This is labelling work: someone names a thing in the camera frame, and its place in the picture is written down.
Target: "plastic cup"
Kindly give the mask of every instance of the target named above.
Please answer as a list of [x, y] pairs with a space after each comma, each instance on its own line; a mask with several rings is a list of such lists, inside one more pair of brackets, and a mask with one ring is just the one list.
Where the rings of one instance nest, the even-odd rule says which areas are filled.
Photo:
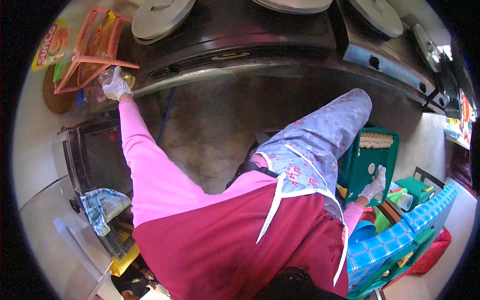
[[410, 206], [412, 206], [412, 202], [413, 196], [405, 192], [398, 197], [396, 204], [404, 211], [408, 211], [410, 209]]

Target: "checkered cloth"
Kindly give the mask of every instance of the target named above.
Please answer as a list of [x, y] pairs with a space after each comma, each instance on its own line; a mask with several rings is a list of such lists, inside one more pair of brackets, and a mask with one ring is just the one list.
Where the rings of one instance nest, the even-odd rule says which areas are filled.
[[90, 224], [97, 235], [104, 237], [110, 232], [107, 223], [130, 205], [130, 198], [111, 189], [98, 189], [80, 197]]

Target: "white latex glove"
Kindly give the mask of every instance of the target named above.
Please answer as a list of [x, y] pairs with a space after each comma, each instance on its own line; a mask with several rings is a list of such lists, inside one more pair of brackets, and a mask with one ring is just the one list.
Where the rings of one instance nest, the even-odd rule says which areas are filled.
[[359, 194], [360, 196], [365, 196], [368, 200], [372, 199], [376, 194], [383, 192], [385, 189], [385, 173], [387, 169], [382, 165], [378, 166], [377, 172], [375, 174], [375, 179], [363, 188], [363, 191]]
[[120, 96], [123, 94], [133, 95], [132, 90], [127, 82], [120, 77], [121, 67], [116, 66], [113, 70], [113, 78], [110, 84], [103, 86], [103, 92], [108, 99], [120, 101]]

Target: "blue floral apron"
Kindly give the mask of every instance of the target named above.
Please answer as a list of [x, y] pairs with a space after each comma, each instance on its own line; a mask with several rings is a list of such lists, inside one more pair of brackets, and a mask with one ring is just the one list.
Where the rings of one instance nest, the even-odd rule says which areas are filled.
[[[268, 229], [282, 198], [320, 193], [325, 196], [325, 209], [345, 225], [342, 209], [334, 196], [337, 160], [365, 126], [371, 110], [368, 94], [353, 89], [288, 125], [258, 147], [256, 153], [265, 158], [268, 169], [280, 175], [272, 207], [257, 243]], [[346, 239], [334, 286], [347, 255], [347, 243]]]

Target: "stove knob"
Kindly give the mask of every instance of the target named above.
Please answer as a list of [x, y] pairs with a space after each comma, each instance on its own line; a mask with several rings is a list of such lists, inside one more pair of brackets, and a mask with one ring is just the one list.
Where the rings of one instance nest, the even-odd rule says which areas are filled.
[[425, 84], [423, 82], [421, 82], [419, 84], [419, 88], [420, 90], [423, 92], [423, 93], [426, 93], [427, 92], [427, 87], [425, 86]]
[[370, 55], [370, 59], [368, 60], [368, 63], [377, 71], [380, 69], [380, 61], [375, 56]]

